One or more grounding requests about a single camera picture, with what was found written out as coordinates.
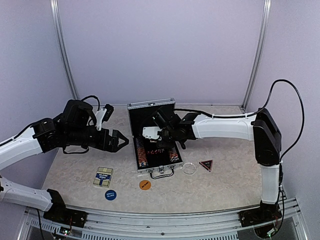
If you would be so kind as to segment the aluminium poker chip case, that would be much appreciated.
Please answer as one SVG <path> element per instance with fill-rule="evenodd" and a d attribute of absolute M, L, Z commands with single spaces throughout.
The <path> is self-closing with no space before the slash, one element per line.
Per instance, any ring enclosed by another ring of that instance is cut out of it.
<path fill-rule="evenodd" d="M 165 114 L 175 108 L 174 98 L 133 102 L 127 105 L 137 173 L 154 179 L 168 178 L 183 166 L 176 143 L 163 143 Z"/>

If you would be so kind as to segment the orange big blind button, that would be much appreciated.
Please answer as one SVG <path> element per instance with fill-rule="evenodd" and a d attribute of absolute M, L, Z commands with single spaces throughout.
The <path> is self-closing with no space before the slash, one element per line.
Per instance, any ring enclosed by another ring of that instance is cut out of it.
<path fill-rule="evenodd" d="M 151 188 L 151 182 L 149 180 L 142 180 L 139 183 L 139 188 L 143 191 L 147 191 Z"/>

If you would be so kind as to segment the blue small blind button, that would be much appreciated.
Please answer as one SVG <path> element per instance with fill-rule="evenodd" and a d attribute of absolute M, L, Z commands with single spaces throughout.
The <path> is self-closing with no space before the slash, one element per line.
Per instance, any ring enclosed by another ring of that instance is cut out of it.
<path fill-rule="evenodd" d="M 105 192 L 104 197 L 108 201 L 113 201 L 116 199 L 117 193 L 115 190 L 110 189 Z"/>

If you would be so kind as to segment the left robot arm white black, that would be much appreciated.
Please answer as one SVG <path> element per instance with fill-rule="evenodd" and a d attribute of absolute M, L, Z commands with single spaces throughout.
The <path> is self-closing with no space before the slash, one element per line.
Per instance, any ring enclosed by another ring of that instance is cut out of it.
<path fill-rule="evenodd" d="M 129 144 L 120 131 L 102 127 L 109 120 L 114 108 L 106 104 L 94 110 L 86 98 L 70 99 L 62 113 L 55 118 L 43 118 L 32 122 L 17 135 L 1 142 L 0 168 L 3 170 L 29 157 L 79 146 L 86 154 L 90 148 L 116 153 Z M 31 207 L 50 212 L 63 223 L 70 218 L 70 211 L 58 191 L 31 188 L 0 178 L 1 202 Z"/>

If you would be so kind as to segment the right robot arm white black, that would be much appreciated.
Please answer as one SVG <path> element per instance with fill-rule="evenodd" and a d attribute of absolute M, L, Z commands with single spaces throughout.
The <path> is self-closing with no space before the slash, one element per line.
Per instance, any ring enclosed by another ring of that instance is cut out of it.
<path fill-rule="evenodd" d="M 287 79 L 277 79 L 276 84 L 288 84 L 295 91 L 301 109 L 301 126 L 298 136 L 286 149 L 282 150 L 282 134 L 267 103 L 254 112 L 242 114 L 218 115 L 202 110 L 186 109 L 183 118 L 176 113 L 178 108 L 167 110 L 164 106 L 151 114 L 155 123 L 152 127 L 143 127 L 142 135 L 156 142 L 159 148 L 172 148 L 179 143 L 185 149 L 188 140 L 227 138 L 240 139 L 253 143 L 254 157 L 261 170 L 262 193 L 259 206 L 240 213 L 242 225 L 284 218 L 283 158 L 298 143 L 305 126 L 305 109 L 298 88 Z"/>

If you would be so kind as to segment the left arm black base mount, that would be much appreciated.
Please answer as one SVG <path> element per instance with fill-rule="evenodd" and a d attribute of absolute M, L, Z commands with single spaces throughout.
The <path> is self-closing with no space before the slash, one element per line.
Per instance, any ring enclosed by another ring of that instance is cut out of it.
<path fill-rule="evenodd" d="M 63 225 L 84 228 L 88 214 L 85 211 L 67 208 L 64 204 L 54 203 L 43 217 Z"/>

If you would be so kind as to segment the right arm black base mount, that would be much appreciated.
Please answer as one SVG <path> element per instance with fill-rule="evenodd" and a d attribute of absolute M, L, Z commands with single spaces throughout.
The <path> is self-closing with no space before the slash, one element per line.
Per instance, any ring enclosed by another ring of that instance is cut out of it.
<path fill-rule="evenodd" d="M 272 221 L 276 218 L 274 212 L 268 207 L 257 207 L 249 210 L 243 210 L 238 213 L 241 226 L 249 227 Z"/>

